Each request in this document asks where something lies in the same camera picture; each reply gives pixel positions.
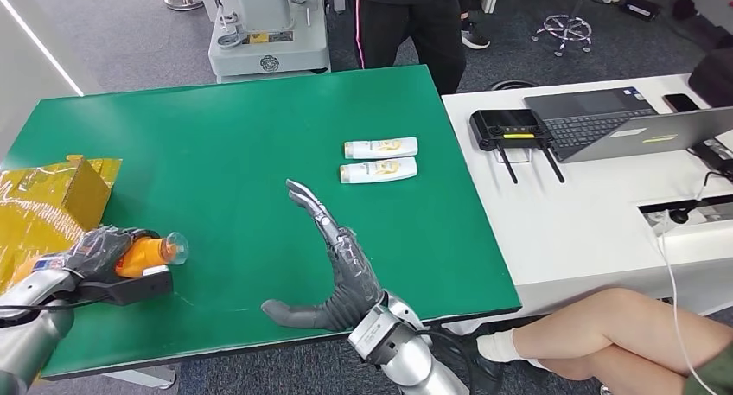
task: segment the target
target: chair base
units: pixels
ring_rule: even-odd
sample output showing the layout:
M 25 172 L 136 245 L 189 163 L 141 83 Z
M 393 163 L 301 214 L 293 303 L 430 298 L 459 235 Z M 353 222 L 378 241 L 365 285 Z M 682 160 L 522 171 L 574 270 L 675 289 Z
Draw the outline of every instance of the chair base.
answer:
M 532 36 L 533 41 L 539 41 L 539 34 L 546 32 L 556 39 L 560 40 L 560 48 L 555 51 L 555 56 L 563 56 L 565 45 L 569 41 L 582 41 L 583 52 L 590 52 L 590 34 L 593 32 L 590 24 L 580 17 L 570 17 L 568 15 L 552 15 L 545 19 L 542 28 Z

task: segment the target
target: yellow packaging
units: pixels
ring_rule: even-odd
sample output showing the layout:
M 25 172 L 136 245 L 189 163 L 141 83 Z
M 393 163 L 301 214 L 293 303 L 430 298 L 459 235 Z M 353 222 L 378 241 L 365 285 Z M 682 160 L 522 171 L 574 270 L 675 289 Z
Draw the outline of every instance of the yellow packaging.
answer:
M 99 225 L 122 160 L 67 162 L 0 172 L 0 293 L 17 267 L 70 248 Z

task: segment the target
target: green table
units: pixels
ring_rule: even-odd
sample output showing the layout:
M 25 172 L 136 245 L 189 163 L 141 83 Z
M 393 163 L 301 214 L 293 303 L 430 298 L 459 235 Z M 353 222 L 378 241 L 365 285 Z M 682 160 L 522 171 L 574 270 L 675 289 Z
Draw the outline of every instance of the green table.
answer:
M 416 177 L 340 184 L 343 142 L 410 136 Z M 357 232 L 383 286 L 424 320 L 520 307 L 425 67 L 46 99 L 2 169 L 67 154 L 123 158 L 103 222 L 179 231 L 191 256 L 172 268 L 172 295 L 78 309 L 44 377 L 331 335 L 280 328 L 259 309 L 268 298 L 319 303 L 333 287 L 321 236 L 288 199 L 287 177 Z

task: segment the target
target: black router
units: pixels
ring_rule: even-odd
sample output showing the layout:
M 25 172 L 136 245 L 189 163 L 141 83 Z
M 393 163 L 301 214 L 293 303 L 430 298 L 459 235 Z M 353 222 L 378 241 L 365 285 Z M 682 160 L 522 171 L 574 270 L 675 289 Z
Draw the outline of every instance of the black router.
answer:
M 563 174 L 550 154 L 552 136 L 530 110 L 479 110 L 471 114 L 470 123 L 479 149 L 498 150 L 515 184 L 519 183 L 517 175 L 504 149 L 542 150 L 560 183 L 565 183 Z

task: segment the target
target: white sock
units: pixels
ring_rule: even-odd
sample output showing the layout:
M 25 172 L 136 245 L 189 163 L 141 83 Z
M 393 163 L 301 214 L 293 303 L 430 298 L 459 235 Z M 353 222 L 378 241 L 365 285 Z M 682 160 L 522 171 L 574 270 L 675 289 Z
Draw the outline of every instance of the white sock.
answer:
M 526 360 L 532 366 L 547 369 L 536 359 L 525 359 L 517 353 L 517 348 L 514 346 L 514 329 L 480 336 L 476 339 L 476 343 L 481 356 L 488 360 L 502 363 L 511 362 L 512 360 Z

